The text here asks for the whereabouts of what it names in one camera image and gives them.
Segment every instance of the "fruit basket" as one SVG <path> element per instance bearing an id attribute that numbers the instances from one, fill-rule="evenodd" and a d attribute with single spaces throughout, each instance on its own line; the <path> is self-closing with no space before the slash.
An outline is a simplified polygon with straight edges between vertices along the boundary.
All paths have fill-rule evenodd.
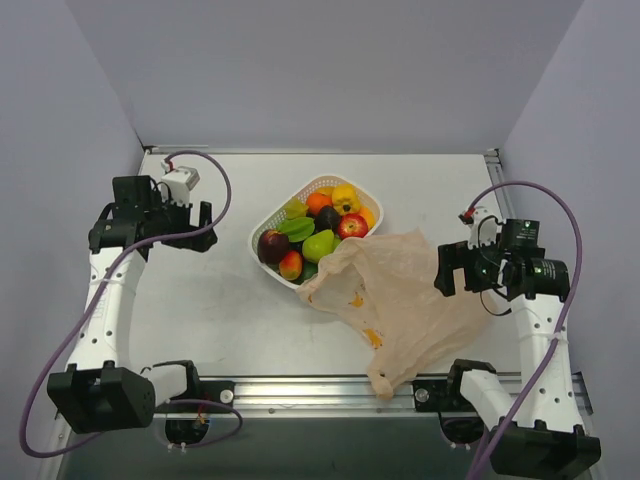
<path id="1" fill-rule="evenodd" d="M 290 202 L 290 200 L 298 199 L 301 203 L 305 204 L 309 196 L 314 192 L 317 192 L 318 189 L 326 187 L 337 187 L 345 184 L 349 184 L 354 187 L 360 204 L 366 207 L 373 215 L 374 224 L 373 226 L 369 227 L 365 236 L 371 235 L 382 223 L 382 219 L 384 217 L 384 210 L 382 209 L 382 205 L 380 205 L 380 202 L 378 202 L 378 200 L 376 200 L 373 195 L 368 193 L 362 187 L 359 187 L 357 184 L 350 182 L 349 180 L 338 175 L 322 175 L 320 177 L 314 178 L 309 183 L 304 185 L 300 190 L 294 192 L 293 195 L 285 198 L 282 204 L 280 204 L 280 206 L 273 213 L 271 213 L 262 222 L 260 222 L 251 232 L 251 235 L 249 236 L 249 252 L 251 254 L 251 257 L 256 261 L 258 265 L 260 265 L 260 267 L 265 272 L 267 272 L 270 276 L 272 276 L 275 280 L 280 282 L 285 287 L 295 290 L 296 288 L 298 288 L 299 284 L 292 283 L 292 281 L 283 278 L 279 274 L 278 265 L 267 265 L 260 260 L 258 255 L 258 243 L 260 241 L 260 237 L 267 230 L 275 230 L 276 227 L 281 225 L 282 222 L 287 219 L 285 206 L 288 204 L 288 202 Z"/>

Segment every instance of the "green pear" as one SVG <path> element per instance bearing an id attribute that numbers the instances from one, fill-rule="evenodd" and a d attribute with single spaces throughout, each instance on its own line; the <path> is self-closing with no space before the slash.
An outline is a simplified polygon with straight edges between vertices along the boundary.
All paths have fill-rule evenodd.
<path id="1" fill-rule="evenodd" d="M 333 238 L 331 230 L 311 235 L 302 244 L 302 256 L 309 262 L 318 263 L 322 257 L 333 252 Z"/>

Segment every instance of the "black cable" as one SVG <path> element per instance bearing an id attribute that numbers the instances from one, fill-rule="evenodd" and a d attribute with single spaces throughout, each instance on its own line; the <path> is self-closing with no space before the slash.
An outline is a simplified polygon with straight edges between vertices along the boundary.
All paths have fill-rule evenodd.
<path id="1" fill-rule="evenodd" d="M 487 313 L 493 315 L 494 317 L 506 317 L 507 315 L 509 315 L 511 313 L 511 309 L 507 308 L 504 312 L 502 313 L 493 313 L 491 310 L 489 310 L 487 308 L 487 306 L 484 303 L 484 299 L 482 298 L 482 292 L 480 292 L 480 303 L 482 303 L 482 307 L 487 311 Z"/>
<path id="2" fill-rule="evenodd" d="M 456 445 L 472 444 L 482 437 L 484 433 L 484 422 L 480 417 L 450 417 L 442 418 L 442 407 L 446 408 L 449 402 L 446 395 L 438 395 L 437 413 L 440 431 L 443 437 Z"/>
<path id="3" fill-rule="evenodd" d="M 167 195 L 169 196 L 169 201 L 171 201 L 173 197 L 171 196 L 171 188 L 169 187 L 169 185 L 167 185 L 165 182 L 162 182 L 162 181 L 158 182 L 157 185 L 158 185 L 158 188 L 160 185 L 164 185 L 165 187 L 167 187 Z"/>
<path id="4" fill-rule="evenodd" d="M 100 216 L 98 216 L 98 220 L 106 220 L 111 211 L 113 210 L 113 203 L 107 203 L 105 207 L 100 212 Z"/>
<path id="5" fill-rule="evenodd" d="M 482 225 L 484 224 L 484 222 L 486 222 L 489 219 L 495 220 L 496 225 L 500 225 L 500 222 L 498 221 L 498 217 L 496 217 L 495 215 L 489 215 L 488 217 L 485 217 L 482 220 L 480 220 L 480 224 L 478 225 L 478 251 L 480 252 L 480 256 L 482 258 L 484 258 L 487 262 L 489 262 L 492 265 L 495 265 L 496 267 L 500 268 L 500 264 L 496 263 L 495 260 L 488 259 L 485 256 L 484 252 L 482 251 L 482 245 L 480 245 L 480 230 L 482 230 Z"/>
<path id="6" fill-rule="evenodd" d="M 507 296 L 504 293 L 502 293 L 500 290 L 498 290 L 498 287 L 493 287 L 492 290 L 493 290 L 493 293 L 498 295 L 500 298 L 504 298 L 507 302 L 509 301 Z"/>

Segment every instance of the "plastic bag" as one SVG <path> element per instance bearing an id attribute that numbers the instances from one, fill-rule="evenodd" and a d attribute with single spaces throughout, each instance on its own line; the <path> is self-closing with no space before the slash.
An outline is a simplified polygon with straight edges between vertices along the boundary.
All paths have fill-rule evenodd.
<path id="1" fill-rule="evenodd" d="M 395 387 L 471 343 L 488 324 L 477 296 L 464 291 L 462 270 L 452 297 L 433 286 L 437 271 L 437 252 L 419 230 L 348 238 L 296 293 L 364 334 L 375 348 L 371 385 L 391 398 Z"/>

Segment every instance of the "basket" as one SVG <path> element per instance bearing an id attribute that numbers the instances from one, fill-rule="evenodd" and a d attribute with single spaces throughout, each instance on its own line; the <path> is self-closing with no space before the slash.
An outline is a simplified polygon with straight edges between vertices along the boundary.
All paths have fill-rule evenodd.
<path id="1" fill-rule="evenodd" d="M 350 183 L 351 185 L 354 186 L 354 188 L 356 189 L 356 192 L 358 193 L 358 198 L 360 199 L 360 203 L 366 206 L 369 210 L 371 210 L 371 212 L 375 216 L 376 224 L 373 226 L 373 228 L 371 228 L 367 232 L 367 236 L 371 235 L 373 232 L 376 231 L 376 229 L 382 223 L 382 219 L 384 217 L 384 210 L 382 209 L 382 205 L 380 205 L 380 202 L 378 202 L 378 200 L 376 200 L 373 195 L 368 193 L 362 187 L 359 187 L 355 183 L 350 182 L 349 180 L 342 178 L 338 175 L 322 175 L 320 177 L 314 178 L 309 183 L 307 183 L 304 187 L 302 187 L 300 190 L 298 190 L 297 192 L 294 192 L 292 195 L 285 198 L 282 204 L 278 207 L 278 209 L 275 210 L 273 213 L 271 213 L 262 222 L 260 222 L 258 226 L 254 228 L 253 231 L 251 232 L 251 235 L 249 236 L 249 253 L 251 254 L 251 257 L 256 261 L 258 265 L 260 265 L 260 267 L 265 272 L 267 272 L 269 275 L 271 275 L 274 279 L 276 279 L 285 287 L 295 290 L 296 288 L 298 288 L 298 285 L 296 285 L 295 283 L 291 283 L 288 280 L 285 280 L 278 274 L 278 272 L 272 270 L 268 265 L 265 265 L 258 259 L 258 240 L 260 239 L 260 235 L 262 235 L 262 232 L 264 232 L 265 230 L 268 230 L 270 228 L 276 228 L 286 218 L 284 213 L 284 205 L 292 197 L 297 197 L 298 200 L 300 200 L 302 203 L 305 203 L 307 201 L 307 197 L 311 195 L 313 192 L 315 192 L 318 188 L 336 187 L 343 183 Z"/>

